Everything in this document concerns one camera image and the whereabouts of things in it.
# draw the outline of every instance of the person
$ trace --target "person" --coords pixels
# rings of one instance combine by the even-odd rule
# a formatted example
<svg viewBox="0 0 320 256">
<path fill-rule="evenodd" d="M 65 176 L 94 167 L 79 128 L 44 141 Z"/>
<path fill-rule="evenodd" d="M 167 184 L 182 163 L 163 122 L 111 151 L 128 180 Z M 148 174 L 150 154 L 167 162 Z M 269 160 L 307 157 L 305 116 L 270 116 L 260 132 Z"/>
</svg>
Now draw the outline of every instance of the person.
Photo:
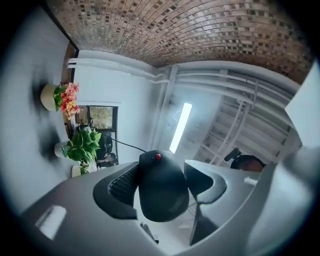
<svg viewBox="0 0 320 256">
<path fill-rule="evenodd" d="M 96 166 L 97 167 L 110 167 L 113 166 L 113 162 L 116 160 L 115 153 L 106 153 L 103 157 L 102 155 L 97 154 Z"/>
<path fill-rule="evenodd" d="M 230 168 L 261 173 L 265 166 L 266 165 L 254 155 L 243 154 L 233 160 Z"/>
</svg>

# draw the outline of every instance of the fluorescent tube light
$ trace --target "fluorescent tube light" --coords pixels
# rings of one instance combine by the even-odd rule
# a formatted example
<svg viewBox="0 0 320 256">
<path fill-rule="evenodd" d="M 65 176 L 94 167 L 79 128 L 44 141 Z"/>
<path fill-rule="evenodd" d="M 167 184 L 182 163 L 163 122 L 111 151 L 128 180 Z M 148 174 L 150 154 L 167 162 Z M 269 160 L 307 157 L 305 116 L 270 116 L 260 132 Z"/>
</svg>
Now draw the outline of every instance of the fluorescent tube light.
<svg viewBox="0 0 320 256">
<path fill-rule="evenodd" d="M 182 134 L 184 133 L 191 109 L 192 109 L 192 104 L 184 103 L 181 116 L 178 122 L 178 126 L 176 127 L 176 130 L 171 142 L 171 146 L 169 149 L 172 153 L 175 153 L 177 150 Z"/>
</svg>

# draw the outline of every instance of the white pot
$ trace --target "white pot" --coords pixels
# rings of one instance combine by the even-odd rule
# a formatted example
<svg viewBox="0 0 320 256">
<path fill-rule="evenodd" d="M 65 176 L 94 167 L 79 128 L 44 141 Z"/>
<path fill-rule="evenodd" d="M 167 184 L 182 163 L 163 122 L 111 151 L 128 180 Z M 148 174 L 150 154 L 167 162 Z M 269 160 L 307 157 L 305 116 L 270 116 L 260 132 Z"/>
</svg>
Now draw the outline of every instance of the white pot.
<svg viewBox="0 0 320 256">
<path fill-rule="evenodd" d="M 62 152 L 62 146 L 67 145 L 68 141 L 59 142 L 54 145 L 54 153 L 58 158 L 64 158 L 64 154 Z"/>
<path fill-rule="evenodd" d="M 71 168 L 71 178 L 81 175 L 81 166 L 73 165 Z"/>
<path fill-rule="evenodd" d="M 40 94 L 40 101 L 42 105 L 49 111 L 56 111 L 56 103 L 54 100 L 54 93 L 58 86 L 46 84 Z"/>
</svg>

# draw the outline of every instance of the black cable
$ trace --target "black cable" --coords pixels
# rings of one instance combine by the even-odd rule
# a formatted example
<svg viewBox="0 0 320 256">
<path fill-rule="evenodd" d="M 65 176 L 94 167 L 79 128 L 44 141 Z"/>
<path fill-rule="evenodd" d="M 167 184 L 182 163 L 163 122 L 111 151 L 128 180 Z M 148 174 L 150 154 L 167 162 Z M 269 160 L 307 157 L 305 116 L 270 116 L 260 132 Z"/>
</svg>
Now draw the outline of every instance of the black cable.
<svg viewBox="0 0 320 256">
<path fill-rule="evenodd" d="M 118 143 L 120 143 L 120 144 L 129 146 L 129 147 L 134 148 L 134 149 L 137 149 L 137 150 L 141 150 L 142 152 L 147 152 L 147 151 L 145 151 L 145 150 L 143 150 L 143 149 L 141 149 L 141 148 L 139 148 L 139 147 L 136 147 L 136 146 L 132 146 L 132 145 L 123 143 L 123 142 L 121 142 L 121 141 L 119 141 L 119 140 L 116 140 L 116 139 L 112 138 L 111 136 L 107 136 L 107 135 L 105 135 L 102 131 L 100 131 L 100 130 L 99 130 L 98 128 L 96 128 L 96 127 L 93 127 L 93 126 L 91 126 L 91 125 L 88 125 L 88 126 L 89 126 L 90 128 L 96 129 L 96 130 L 97 130 L 98 132 L 100 132 L 103 136 L 105 136 L 105 137 L 110 137 L 110 138 L 111 138 L 113 141 L 115 141 L 115 142 L 118 142 Z"/>
</svg>

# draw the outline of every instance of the mouse cable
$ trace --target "mouse cable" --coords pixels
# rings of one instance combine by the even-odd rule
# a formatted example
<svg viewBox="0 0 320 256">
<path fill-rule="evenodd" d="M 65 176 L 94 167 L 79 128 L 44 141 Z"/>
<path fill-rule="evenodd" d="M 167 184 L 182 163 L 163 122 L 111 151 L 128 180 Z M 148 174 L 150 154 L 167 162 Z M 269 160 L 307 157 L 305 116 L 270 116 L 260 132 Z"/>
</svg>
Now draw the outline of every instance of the mouse cable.
<svg viewBox="0 0 320 256">
<path fill-rule="evenodd" d="M 107 135 L 105 135 L 102 131 L 100 131 L 100 130 L 99 130 L 98 128 L 96 128 L 96 127 L 93 127 L 93 126 L 91 126 L 91 125 L 88 125 L 88 126 L 89 126 L 90 128 L 96 129 L 98 132 L 100 132 L 100 133 L 101 133 L 103 136 L 105 136 L 106 138 L 107 138 L 107 137 L 110 137 L 110 138 L 111 138 L 113 141 L 115 141 L 115 142 L 118 142 L 118 143 L 120 143 L 120 144 L 129 146 L 129 147 L 134 148 L 134 149 L 137 149 L 137 150 L 140 150 L 140 151 L 142 151 L 142 152 L 147 152 L 147 151 L 145 151 L 145 150 L 143 150 L 143 149 L 141 149 L 141 148 L 139 148 L 139 147 L 136 147 L 136 146 L 132 146 L 132 145 L 123 143 L 123 142 L 121 142 L 121 141 L 119 141 L 119 140 L 116 140 L 116 139 L 112 138 L 111 136 L 107 136 Z"/>
</svg>

